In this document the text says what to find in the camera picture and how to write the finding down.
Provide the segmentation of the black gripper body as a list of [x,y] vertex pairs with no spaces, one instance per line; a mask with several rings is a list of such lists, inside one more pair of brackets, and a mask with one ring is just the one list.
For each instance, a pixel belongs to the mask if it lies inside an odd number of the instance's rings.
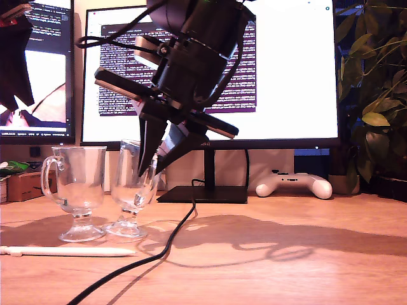
[[228,74],[223,71],[237,46],[238,34],[222,35],[220,32],[191,37],[182,35],[167,42],[139,36],[136,58],[158,66],[151,84],[142,85],[103,67],[95,72],[95,83],[129,98],[135,112],[137,101],[162,103],[169,113],[167,127],[172,123],[193,121],[232,139],[238,135],[238,128],[204,110],[217,101],[234,75],[234,67]]

